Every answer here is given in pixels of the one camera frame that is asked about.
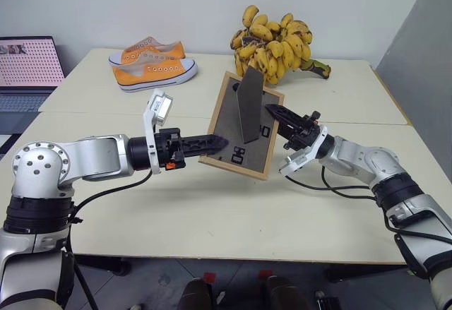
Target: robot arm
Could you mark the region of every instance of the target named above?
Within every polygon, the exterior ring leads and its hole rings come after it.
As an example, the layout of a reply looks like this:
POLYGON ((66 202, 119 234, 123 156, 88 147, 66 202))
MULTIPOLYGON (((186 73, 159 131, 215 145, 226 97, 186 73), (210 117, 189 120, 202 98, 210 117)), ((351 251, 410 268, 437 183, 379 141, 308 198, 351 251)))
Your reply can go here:
POLYGON ((295 150, 280 173, 288 176, 317 159, 330 171, 367 184, 385 220, 395 227, 395 242, 410 269, 430 280, 438 309, 452 309, 452 220, 411 179, 396 154, 328 135, 326 126, 317 124, 318 112, 300 117, 280 105, 266 107, 280 122, 278 133, 288 140, 285 148, 295 150))
POLYGON ((16 179, 0 229, 0 309, 65 306, 74 276, 73 255, 64 247, 74 211, 75 180, 126 177, 142 169, 159 174, 161 167, 179 169, 185 167, 185 157, 213 154, 227 145, 225 139, 214 135, 182 138, 179 129, 157 130, 171 104, 171 97, 154 90, 143 114, 144 137, 40 141, 16 153, 16 179))

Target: bunch of bananas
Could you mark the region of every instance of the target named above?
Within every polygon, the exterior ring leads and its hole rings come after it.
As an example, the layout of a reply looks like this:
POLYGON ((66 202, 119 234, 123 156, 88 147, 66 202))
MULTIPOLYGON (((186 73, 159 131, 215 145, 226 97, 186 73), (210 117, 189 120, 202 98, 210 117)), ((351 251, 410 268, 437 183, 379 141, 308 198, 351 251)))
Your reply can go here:
POLYGON ((280 23, 268 21, 266 14, 257 15, 259 9, 250 5, 245 9, 242 22, 245 29, 237 31, 231 39, 235 50, 237 75, 243 76, 248 66, 262 72, 266 82, 276 85, 287 70, 312 71, 327 79, 331 67, 311 59, 312 32, 291 13, 280 23))

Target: white table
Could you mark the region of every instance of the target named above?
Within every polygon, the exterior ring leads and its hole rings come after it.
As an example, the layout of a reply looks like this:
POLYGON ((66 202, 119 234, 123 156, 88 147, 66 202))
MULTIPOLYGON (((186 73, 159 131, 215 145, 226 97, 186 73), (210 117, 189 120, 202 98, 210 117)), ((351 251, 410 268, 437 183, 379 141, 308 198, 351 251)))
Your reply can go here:
MULTIPOLYGON (((108 56, 115 49, 93 49, 41 106, 42 112, 142 114, 150 91, 125 93, 113 76, 108 56)), ((175 117, 212 116, 225 71, 234 72, 231 55, 187 54, 198 63, 198 74, 165 92, 175 98, 175 117)), ((297 113, 322 113, 321 121, 407 124, 402 112, 366 61, 325 60, 331 77, 289 72, 277 86, 285 106, 297 113)))
MULTIPOLYGON (((207 118, 170 117, 165 127, 182 136, 205 133, 207 118)), ((452 186, 411 126, 327 123, 362 145, 395 151, 412 178, 452 214, 452 186)), ((142 118, 126 114, 42 113, 0 161, 0 210, 8 205, 14 151, 30 141, 69 142, 91 135, 142 136, 142 118)), ((73 249, 80 254, 243 258, 288 261, 402 263, 381 210, 371 201, 351 201, 290 183, 277 173, 287 155, 278 136, 268 181, 251 179, 187 159, 184 169, 163 172, 142 186, 104 196, 85 207, 84 222, 73 226, 73 249)), ((77 181, 75 201, 138 181, 132 177, 77 181)), ((356 184, 328 174, 332 185, 356 184)), ((309 165, 299 180, 321 185, 320 166, 309 165)))

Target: orange sneaker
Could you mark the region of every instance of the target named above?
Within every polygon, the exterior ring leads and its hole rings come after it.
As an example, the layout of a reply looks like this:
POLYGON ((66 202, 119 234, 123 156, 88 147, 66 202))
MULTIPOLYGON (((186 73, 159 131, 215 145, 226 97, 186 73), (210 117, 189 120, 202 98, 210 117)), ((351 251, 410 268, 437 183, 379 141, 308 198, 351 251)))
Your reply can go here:
POLYGON ((128 47, 123 52, 112 54, 109 57, 109 62, 111 65, 131 64, 139 58, 141 52, 143 51, 151 51, 156 53, 161 52, 163 54, 166 54, 167 56, 185 58, 185 51, 181 42, 162 44, 153 37, 147 37, 144 40, 136 43, 135 45, 128 47))
POLYGON ((198 72, 193 59, 178 59, 149 51, 141 52, 132 64, 117 64, 112 68, 119 87, 127 92, 181 84, 198 72))

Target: white sneaker sole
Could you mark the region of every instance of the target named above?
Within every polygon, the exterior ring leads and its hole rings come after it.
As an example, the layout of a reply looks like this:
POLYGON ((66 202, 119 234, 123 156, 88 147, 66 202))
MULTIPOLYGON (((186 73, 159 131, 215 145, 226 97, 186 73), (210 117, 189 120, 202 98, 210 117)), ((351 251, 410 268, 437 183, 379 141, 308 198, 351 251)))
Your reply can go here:
POLYGON ((173 78, 164 79, 161 81, 153 81, 153 82, 144 82, 144 83, 137 83, 133 85, 121 85, 119 84, 119 87, 128 92, 128 93, 135 93, 137 91, 147 90, 149 88, 160 88, 163 86, 171 86, 171 85, 179 85, 184 82, 187 82, 190 78, 196 75, 198 72, 198 64, 196 62, 193 63, 191 68, 189 68, 186 72, 184 72, 181 75, 175 76, 173 78))

